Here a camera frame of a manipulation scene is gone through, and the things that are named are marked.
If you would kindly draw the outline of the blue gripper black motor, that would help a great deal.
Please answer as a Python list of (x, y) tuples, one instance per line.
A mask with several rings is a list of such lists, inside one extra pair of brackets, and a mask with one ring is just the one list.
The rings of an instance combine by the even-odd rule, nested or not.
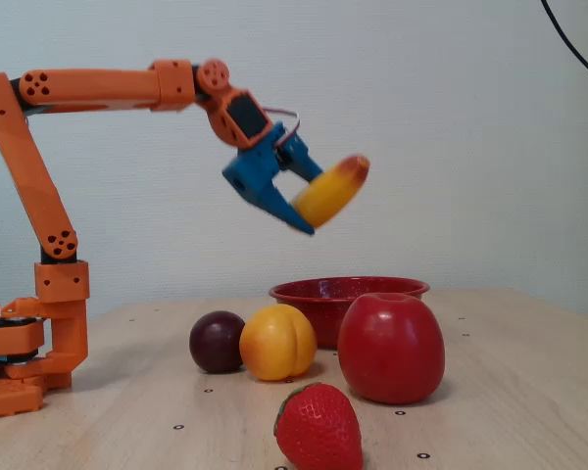
[(274, 143), (284, 132), (283, 124), (278, 122), (252, 148), (239, 150), (222, 170), (222, 175), (246, 202), (312, 236), (316, 232), (314, 227), (283, 197), (272, 180), (280, 170), (288, 170), (312, 182), (323, 170), (311, 158), (307, 145), (296, 132), (275, 150)]

